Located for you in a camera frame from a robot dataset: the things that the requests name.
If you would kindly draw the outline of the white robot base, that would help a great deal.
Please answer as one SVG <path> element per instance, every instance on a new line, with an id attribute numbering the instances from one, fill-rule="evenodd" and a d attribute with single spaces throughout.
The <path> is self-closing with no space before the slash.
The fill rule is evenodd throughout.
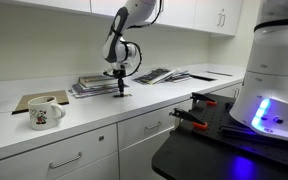
<path id="1" fill-rule="evenodd" d="M 230 116 L 288 141 L 288 0 L 261 0 L 242 87 Z"/>

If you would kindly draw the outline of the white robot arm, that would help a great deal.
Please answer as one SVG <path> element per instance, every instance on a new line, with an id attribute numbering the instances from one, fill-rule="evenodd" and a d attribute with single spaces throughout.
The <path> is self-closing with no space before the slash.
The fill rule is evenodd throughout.
<path id="1" fill-rule="evenodd" d="M 127 29 L 143 28 L 152 25 L 145 21 L 150 17 L 157 0 L 127 0 L 116 13 L 110 31 L 102 48 L 102 57 L 111 64 L 112 77 L 118 80 L 118 97 L 124 97 L 123 78 L 127 77 L 126 69 L 132 66 L 140 47 L 134 42 L 125 41 L 122 36 Z"/>

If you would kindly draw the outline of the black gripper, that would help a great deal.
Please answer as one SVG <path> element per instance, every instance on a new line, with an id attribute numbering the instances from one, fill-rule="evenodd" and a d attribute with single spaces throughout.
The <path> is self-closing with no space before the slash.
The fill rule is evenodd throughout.
<path id="1" fill-rule="evenodd" d="M 126 76 L 125 70 L 114 70 L 113 76 L 115 79 L 118 79 L 118 89 L 119 89 L 119 95 L 124 94 L 124 81 L 122 78 Z"/>

